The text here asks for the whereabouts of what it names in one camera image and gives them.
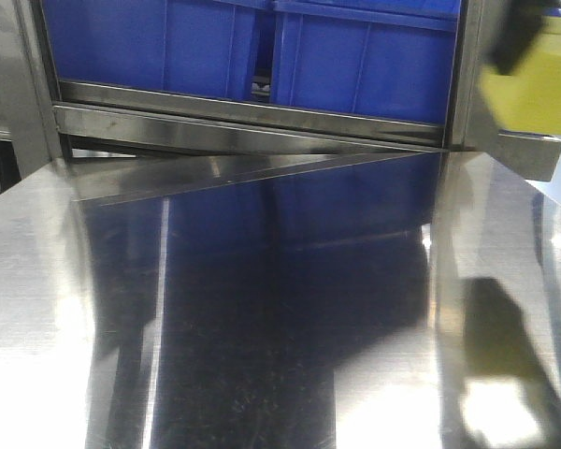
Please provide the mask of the black gripper finger holding block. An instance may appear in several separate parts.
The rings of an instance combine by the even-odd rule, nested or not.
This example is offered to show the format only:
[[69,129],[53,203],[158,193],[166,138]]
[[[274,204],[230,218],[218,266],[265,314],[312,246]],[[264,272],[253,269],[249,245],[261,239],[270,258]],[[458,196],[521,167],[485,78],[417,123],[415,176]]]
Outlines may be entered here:
[[512,0],[500,2],[500,16],[488,51],[498,75],[510,75],[544,27],[546,13],[561,8],[560,1]]

